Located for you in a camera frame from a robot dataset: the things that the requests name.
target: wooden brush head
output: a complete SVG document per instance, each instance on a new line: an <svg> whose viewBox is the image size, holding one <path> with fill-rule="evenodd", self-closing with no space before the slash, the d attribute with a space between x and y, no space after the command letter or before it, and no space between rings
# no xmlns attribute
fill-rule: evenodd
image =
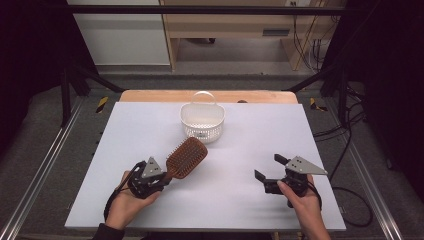
<svg viewBox="0 0 424 240"><path fill-rule="evenodd" d="M195 137L187 138L166 160L166 178L185 178L207 154L202 142Z"/></svg>

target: plastic basket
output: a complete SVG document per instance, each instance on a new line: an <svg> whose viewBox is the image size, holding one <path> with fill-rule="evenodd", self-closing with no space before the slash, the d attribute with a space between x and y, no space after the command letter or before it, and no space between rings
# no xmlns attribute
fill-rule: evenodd
<svg viewBox="0 0 424 240"><path fill-rule="evenodd" d="M200 103L196 98L206 94L213 102ZM181 122L188 137L195 137L202 143L216 141L222 134L225 110L216 104L215 97L207 91L199 91L191 98L191 103L181 107Z"/></svg>

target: white table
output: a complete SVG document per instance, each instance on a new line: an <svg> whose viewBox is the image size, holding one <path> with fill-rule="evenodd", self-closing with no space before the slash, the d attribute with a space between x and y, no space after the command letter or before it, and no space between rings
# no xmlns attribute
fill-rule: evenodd
<svg viewBox="0 0 424 240"><path fill-rule="evenodd" d="M166 157L184 139L179 119L183 103L118 102L66 221L88 230L103 222L105 203L122 173L154 156ZM226 110L223 135L206 145L208 156L185 179L172 180L159 199L129 225L149 231L298 230L294 210L281 195L265 194L254 169L282 178L286 158L299 155L322 167L300 104L220 103ZM314 176L329 231L345 230L327 176Z"/></svg>

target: human hand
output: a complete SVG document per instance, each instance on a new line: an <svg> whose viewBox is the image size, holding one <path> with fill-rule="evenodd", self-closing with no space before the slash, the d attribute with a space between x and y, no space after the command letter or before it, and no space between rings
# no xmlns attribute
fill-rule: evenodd
<svg viewBox="0 0 424 240"><path fill-rule="evenodd" d="M122 181L128 176L130 172L124 172ZM137 215L141 209L152 204L158 197L160 192L155 192L146 199L136 198L128 189L127 183L123 186L124 190L120 191L116 198L113 200L109 210L109 216L105 224L111 228L123 230Z"/></svg>
<svg viewBox="0 0 424 240"><path fill-rule="evenodd" d="M308 174L308 181L314 183L312 175ZM305 196L298 197L284 182L278 181L281 192L293 205L299 220L300 227L309 239L330 239L321 216L318 197L308 188Z"/></svg>

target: white cabinet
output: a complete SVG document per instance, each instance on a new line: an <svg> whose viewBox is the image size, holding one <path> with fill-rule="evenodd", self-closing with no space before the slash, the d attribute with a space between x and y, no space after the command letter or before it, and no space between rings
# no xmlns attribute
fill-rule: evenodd
<svg viewBox="0 0 424 240"><path fill-rule="evenodd" d="M159 5L156 0L68 0L70 5ZM96 65L169 65L159 14L74 14Z"/></svg>

